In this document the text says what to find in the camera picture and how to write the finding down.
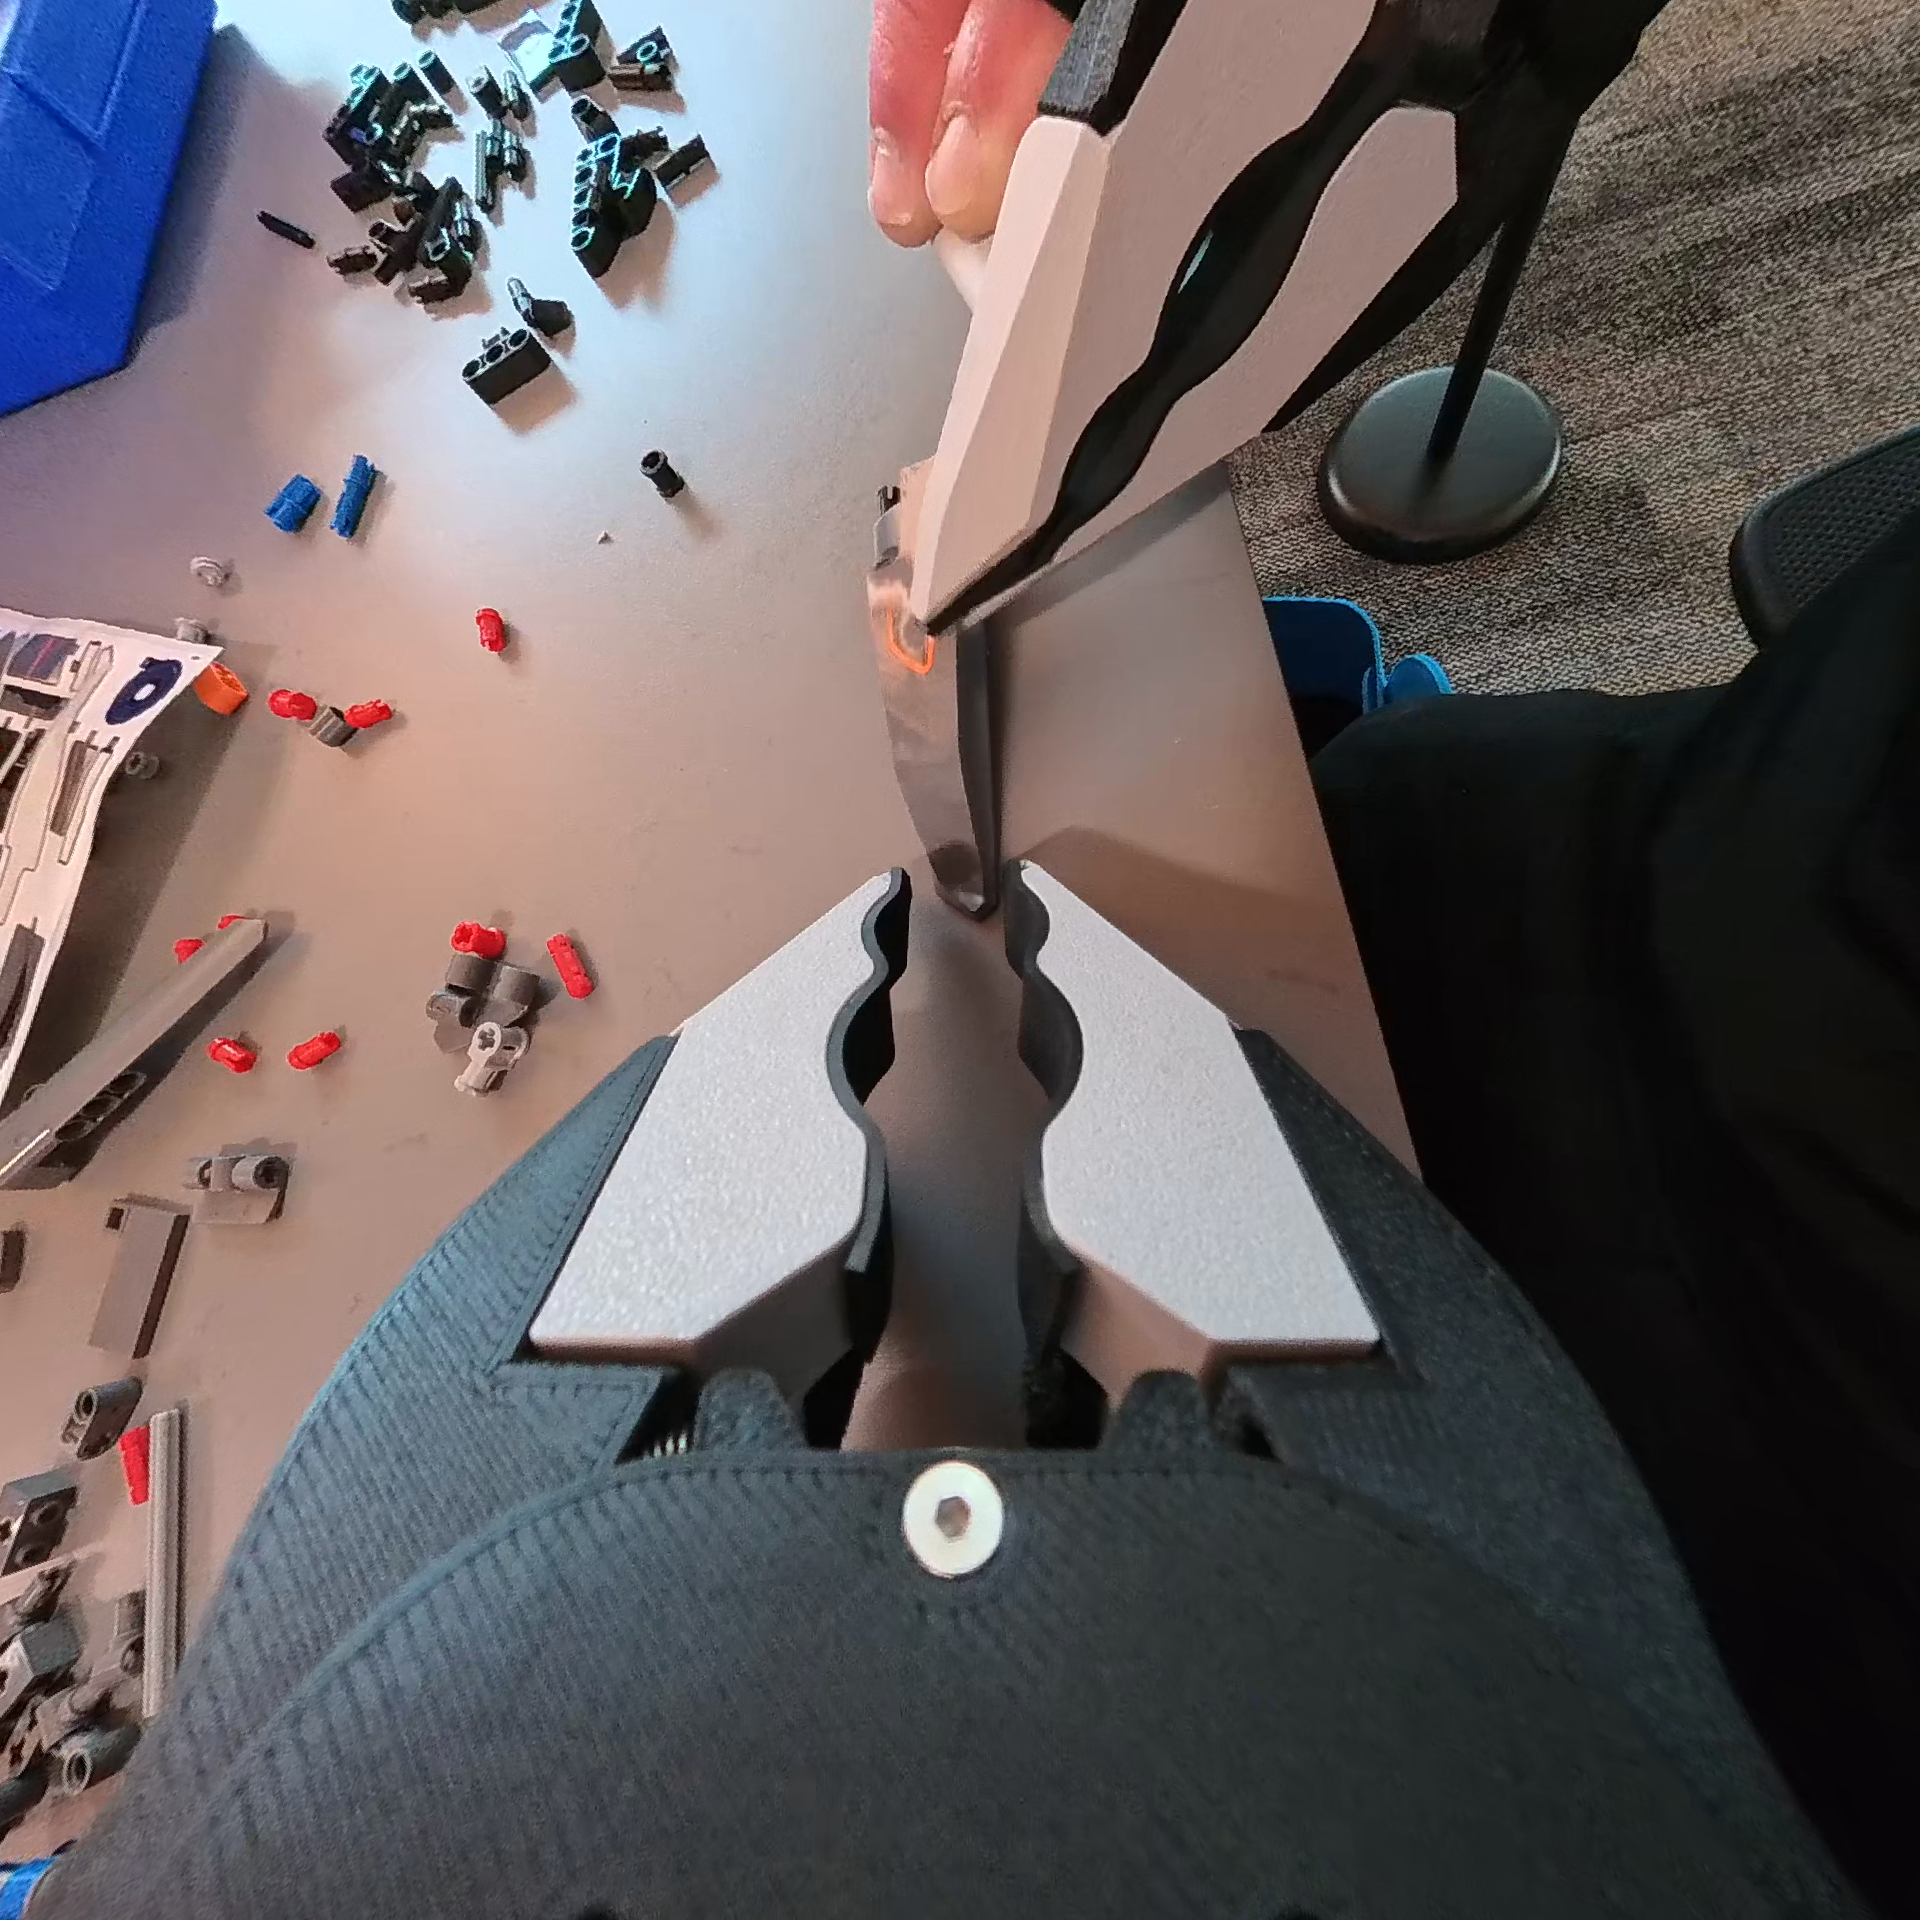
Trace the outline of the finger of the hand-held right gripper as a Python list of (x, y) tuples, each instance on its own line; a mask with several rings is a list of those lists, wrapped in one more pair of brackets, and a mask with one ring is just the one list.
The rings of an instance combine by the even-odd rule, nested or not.
[(1375, 4), (1085, 4), (1022, 134), (940, 444), (912, 610), (989, 607), (1232, 440), (1168, 421), (1256, 333), (1375, 121)]
[(1333, 174), (1301, 248), (1245, 341), (1171, 407), (1125, 490), (1061, 551), (1074, 560), (1223, 461), (1304, 385), (1455, 201), (1455, 119), (1384, 112)]

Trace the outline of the blue plastic bin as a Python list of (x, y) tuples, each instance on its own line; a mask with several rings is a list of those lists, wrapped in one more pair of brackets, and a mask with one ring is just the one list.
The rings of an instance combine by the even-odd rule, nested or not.
[(3, 413), (118, 369), (213, 2), (5, 4)]

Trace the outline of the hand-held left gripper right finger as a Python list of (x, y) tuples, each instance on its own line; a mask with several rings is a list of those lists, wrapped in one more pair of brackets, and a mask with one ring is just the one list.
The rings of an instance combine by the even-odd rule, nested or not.
[(1038, 862), (1003, 869), (1002, 928), (1047, 1096), (1022, 1181), (1029, 1415), (1372, 1360), (1381, 1328), (1236, 1022)]

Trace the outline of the lego sticker sheet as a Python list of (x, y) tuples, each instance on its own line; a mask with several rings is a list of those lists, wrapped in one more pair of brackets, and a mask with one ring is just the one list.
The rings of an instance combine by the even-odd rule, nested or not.
[(72, 920), (107, 786), (219, 660), (196, 621), (170, 632), (3, 610), (3, 1090)]

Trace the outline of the grey lego panel with holes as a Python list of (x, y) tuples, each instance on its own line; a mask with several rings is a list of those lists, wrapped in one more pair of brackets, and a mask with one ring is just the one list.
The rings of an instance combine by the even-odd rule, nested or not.
[(3, 1122), (3, 1189), (70, 1181), (104, 1133), (179, 1065), (188, 1042), (260, 962), (272, 925), (232, 919), (216, 928), (143, 999), (39, 1084)]

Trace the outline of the dark grey lego wedge panel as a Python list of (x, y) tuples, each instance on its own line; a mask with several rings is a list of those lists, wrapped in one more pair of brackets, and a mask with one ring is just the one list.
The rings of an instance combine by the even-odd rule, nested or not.
[(947, 634), (908, 605), (928, 464), (880, 490), (867, 580), (871, 641), (896, 781), (940, 895), (972, 920), (999, 901), (991, 641), (982, 620)]

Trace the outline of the grey lego axle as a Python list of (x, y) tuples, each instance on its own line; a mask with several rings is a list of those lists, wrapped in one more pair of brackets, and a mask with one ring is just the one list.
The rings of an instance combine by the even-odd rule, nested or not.
[(148, 1418), (148, 1540), (139, 1716), (158, 1719), (183, 1656), (184, 1406)]

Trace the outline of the pile of black lego pieces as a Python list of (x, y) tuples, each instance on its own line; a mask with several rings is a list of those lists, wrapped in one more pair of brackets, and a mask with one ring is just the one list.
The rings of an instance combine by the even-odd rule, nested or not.
[(416, 31), (416, 52), (356, 63), (322, 130), (334, 160), (330, 192), (368, 223), (366, 237), (330, 253), (327, 265), (430, 313), (469, 294), (503, 197), (535, 184), (541, 104), (559, 108), (578, 134), (559, 172), (559, 208), (566, 252), (591, 281), (714, 161), (699, 134), (671, 137), (614, 116), (616, 96), (679, 94), (679, 52), (660, 28), (616, 41), (598, 4), (550, 4), (518, 24), (518, 49), (501, 44), (456, 74), (435, 33), (486, 9), (392, 4)]

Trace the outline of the grey and red lego assembly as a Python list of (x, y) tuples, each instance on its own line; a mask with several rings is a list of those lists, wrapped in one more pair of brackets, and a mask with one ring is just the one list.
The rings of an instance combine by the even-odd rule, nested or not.
[(456, 920), (440, 982), (422, 1006), (436, 1046), (460, 1058), (452, 1085), (464, 1096), (499, 1093), (530, 1049), (539, 1016), (596, 990), (591, 959), (571, 930), (548, 934), (543, 957), (530, 966), (514, 962), (510, 945), (506, 928)]

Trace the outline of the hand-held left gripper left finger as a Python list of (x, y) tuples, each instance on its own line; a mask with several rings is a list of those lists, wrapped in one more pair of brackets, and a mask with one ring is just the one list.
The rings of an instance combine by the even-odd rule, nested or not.
[(664, 1046), (528, 1328), (541, 1360), (766, 1373), (840, 1418), (892, 1302), (869, 1113), (896, 1062), (912, 884), (863, 879)]

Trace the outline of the black lego beam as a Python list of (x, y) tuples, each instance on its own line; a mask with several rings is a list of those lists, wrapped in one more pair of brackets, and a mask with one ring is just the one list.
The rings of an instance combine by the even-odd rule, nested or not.
[(554, 368), (543, 336), (526, 324), (488, 333), (464, 361), (461, 378), (474, 397), (496, 409)]

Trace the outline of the flat dark grey lego plate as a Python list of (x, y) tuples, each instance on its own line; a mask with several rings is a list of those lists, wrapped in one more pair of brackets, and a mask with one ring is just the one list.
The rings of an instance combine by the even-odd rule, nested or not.
[(143, 1360), (175, 1276), (190, 1214), (148, 1196), (122, 1196), (104, 1216), (111, 1262), (87, 1344), (107, 1354)]

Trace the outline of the black mesh office chair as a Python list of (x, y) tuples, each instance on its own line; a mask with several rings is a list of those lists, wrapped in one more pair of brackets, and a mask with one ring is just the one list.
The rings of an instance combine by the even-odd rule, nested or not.
[(1734, 528), (1730, 586), (1758, 648), (1783, 637), (1850, 566), (1915, 511), (1917, 424), (1823, 464), (1754, 504)]

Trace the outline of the framed marker sign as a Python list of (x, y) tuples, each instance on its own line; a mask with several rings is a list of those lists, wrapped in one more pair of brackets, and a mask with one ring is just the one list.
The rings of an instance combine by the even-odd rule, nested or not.
[(1455, 361), (1389, 378), (1333, 433), (1316, 504), (1359, 552), (1419, 566), (1468, 560), (1546, 504), (1564, 465), (1560, 418), (1492, 358), (1548, 198), (1499, 231)]

